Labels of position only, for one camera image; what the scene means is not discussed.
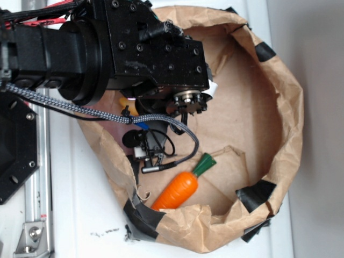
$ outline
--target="metal bracket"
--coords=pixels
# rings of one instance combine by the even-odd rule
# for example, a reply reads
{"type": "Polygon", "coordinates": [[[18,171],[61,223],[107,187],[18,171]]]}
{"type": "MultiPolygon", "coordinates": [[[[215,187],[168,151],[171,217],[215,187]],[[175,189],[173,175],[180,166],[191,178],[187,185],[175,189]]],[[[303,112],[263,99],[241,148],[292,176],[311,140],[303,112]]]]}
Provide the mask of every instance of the metal bracket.
{"type": "Polygon", "coordinates": [[[48,237],[44,221],[26,222],[13,258],[41,258],[49,254],[48,237]]]}

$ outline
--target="brown paper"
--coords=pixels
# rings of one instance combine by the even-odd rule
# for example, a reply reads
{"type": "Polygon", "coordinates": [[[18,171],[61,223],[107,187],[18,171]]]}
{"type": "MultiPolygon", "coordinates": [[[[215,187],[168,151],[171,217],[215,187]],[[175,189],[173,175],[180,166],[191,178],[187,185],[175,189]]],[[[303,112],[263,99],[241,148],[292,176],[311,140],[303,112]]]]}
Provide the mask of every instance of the brown paper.
{"type": "MultiPolygon", "coordinates": [[[[278,56],[258,60],[255,46],[262,41],[238,15],[179,6],[155,13],[203,42],[219,85],[208,110],[188,121],[200,141],[198,154],[174,169],[140,174],[138,187],[126,158],[130,150],[124,149],[125,153],[113,139],[121,144],[122,135],[131,128],[112,122],[82,121],[80,126],[122,206],[136,191],[149,207],[176,174],[192,171],[202,153],[214,156],[217,165],[199,178],[196,193],[181,208],[164,210],[156,228],[158,242],[206,253],[278,212],[300,163],[303,92],[278,56]],[[277,186],[265,204],[249,213],[235,191],[261,178],[277,186]]],[[[109,91],[95,108],[120,114],[119,97],[120,93],[109,91]]],[[[168,134],[176,146],[176,159],[192,151],[194,144],[187,135],[168,134]]]]}

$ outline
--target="black tape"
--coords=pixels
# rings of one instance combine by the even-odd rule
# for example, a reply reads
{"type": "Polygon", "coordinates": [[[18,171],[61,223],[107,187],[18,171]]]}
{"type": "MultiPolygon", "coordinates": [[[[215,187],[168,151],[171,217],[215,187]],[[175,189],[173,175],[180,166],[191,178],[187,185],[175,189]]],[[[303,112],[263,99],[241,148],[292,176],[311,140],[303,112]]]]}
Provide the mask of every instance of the black tape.
{"type": "Polygon", "coordinates": [[[133,168],[136,184],[139,184],[140,162],[134,161],[133,155],[128,155],[127,158],[129,159],[130,165],[133,168]]]}
{"type": "Polygon", "coordinates": [[[249,213],[265,203],[271,196],[276,185],[265,180],[260,180],[251,187],[245,187],[235,191],[249,213]]]}
{"type": "Polygon", "coordinates": [[[134,194],[133,202],[128,199],[124,206],[124,212],[130,230],[128,235],[132,239],[155,241],[159,235],[155,229],[165,215],[164,212],[148,208],[142,203],[137,194],[134,194]]]}
{"type": "Polygon", "coordinates": [[[247,243],[250,242],[251,239],[252,239],[255,235],[259,234],[259,232],[260,232],[260,230],[262,229],[262,227],[268,227],[268,226],[270,226],[270,219],[271,219],[271,218],[269,218],[269,219],[263,221],[262,223],[259,223],[259,224],[255,225],[255,226],[253,226],[253,227],[250,227],[250,228],[245,229],[245,230],[244,230],[244,235],[241,237],[241,239],[242,239],[243,241],[247,242],[247,243]]]}
{"type": "Polygon", "coordinates": [[[231,13],[235,13],[236,15],[238,14],[238,13],[233,9],[233,7],[229,7],[229,8],[227,8],[227,9],[224,10],[224,11],[226,11],[226,12],[231,12],[231,13]]]}
{"type": "Polygon", "coordinates": [[[260,62],[266,62],[276,55],[275,51],[273,51],[273,49],[265,42],[259,43],[255,49],[260,62]]]}

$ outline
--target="orange carrot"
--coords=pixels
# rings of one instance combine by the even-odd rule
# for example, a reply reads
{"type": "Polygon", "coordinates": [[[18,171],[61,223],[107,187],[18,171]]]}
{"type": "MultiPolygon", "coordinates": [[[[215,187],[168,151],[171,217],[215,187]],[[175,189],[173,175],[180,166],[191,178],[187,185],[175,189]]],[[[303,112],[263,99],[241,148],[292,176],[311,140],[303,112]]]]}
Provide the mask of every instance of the orange carrot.
{"type": "Polygon", "coordinates": [[[176,209],[196,192],[197,177],[188,171],[178,174],[160,194],[152,206],[153,210],[176,209]]]}
{"type": "Polygon", "coordinates": [[[214,166],[216,161],[208,153],[205,153],[193,172],[184,171],[178,174],[159,195],[152,205],[152,209],[176,209],[196,192],[198,188],[197,178],[214,166]]]}

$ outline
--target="paper bag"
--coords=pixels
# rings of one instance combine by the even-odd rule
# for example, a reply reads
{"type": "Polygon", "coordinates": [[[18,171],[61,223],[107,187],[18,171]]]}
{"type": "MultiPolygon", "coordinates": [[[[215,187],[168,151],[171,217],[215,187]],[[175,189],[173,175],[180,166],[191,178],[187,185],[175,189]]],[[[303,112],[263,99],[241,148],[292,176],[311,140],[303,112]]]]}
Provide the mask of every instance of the paper bag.
{"type": "MultiPolygon", "coordinates": [[[[188,121],[200,140],[198,155],[174,169],[143,175],[132,167],[126,156],[129,150],[121,143],[134,125],[81,121],[82,131],[127,215],[133,238],[199,253],[238,237],[249,240],[277,214],[298,170],[302,89],[274,51],[235,13],[181,6],[155,13],[159,20],[171,19],[186,35],[203,42],[219,85],[208,110],[188,121]],[[217,165],[199,178],[196,193],[178,209],[151,210],[171,179],[181,171],[192,171],[204,152],[217,165]]],[[[120,97],[119,92],[108,91],[95,108],[120,114],[120,97]]],[[[168,134],[176,146],[176,159],[192,151],[187,135],[168,134]]]]}

